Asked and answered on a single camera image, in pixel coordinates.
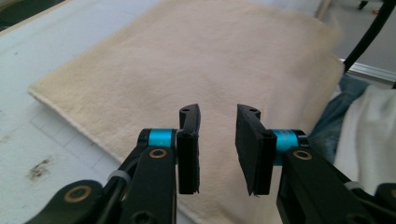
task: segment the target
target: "white towel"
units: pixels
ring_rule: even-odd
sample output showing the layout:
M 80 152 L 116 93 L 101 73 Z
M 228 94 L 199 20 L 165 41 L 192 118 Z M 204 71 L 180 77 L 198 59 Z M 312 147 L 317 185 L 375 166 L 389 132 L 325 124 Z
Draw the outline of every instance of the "white towel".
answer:
M 275 223 L 280 172 L 271 196 L 248 197 L 236 104 L 268 128 L 309 133 L 342 74 L 337 36 L 248 1 L 163 1 L 29 91 L 120 161 L 143 128 L 177 128 L 177 111 L 199 104 L 201 193 L 178 196 L 179 208 L 198 223 Z
M 369 86 L 344 118 L 334 165 L 375 194 L 396 183 L 396 90 Z

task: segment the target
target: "denim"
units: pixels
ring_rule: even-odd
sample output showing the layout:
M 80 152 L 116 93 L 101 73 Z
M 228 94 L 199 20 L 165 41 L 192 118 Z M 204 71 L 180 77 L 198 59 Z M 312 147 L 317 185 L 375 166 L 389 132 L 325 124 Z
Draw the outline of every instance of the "denim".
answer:
M 311 147 L 331 163 L 334 162 L 344 116 L 353 101 L 361 97 L 369 86 L 367 82 L 348 75 L 342 76 L 339 85 L 341 93 L 328 103 L 308 136 Z

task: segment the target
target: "beige towel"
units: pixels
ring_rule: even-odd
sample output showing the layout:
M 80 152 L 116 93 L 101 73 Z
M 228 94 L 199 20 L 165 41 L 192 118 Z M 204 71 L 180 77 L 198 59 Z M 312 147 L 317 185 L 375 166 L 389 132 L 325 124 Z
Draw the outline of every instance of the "beige towel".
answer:
M 276 181 L 272 196 L 248 197 L 236 104 L 259 108 L 267 128 L 309 133 L 342 74 L 336 39 L 320 21 L 243 0 L 163 1 L 29 91 L 120 161 L 141 129 L 177 128 L 177 111 L 199 104 L 201 193 L 179 208 L 198 223 L 274 223 Z

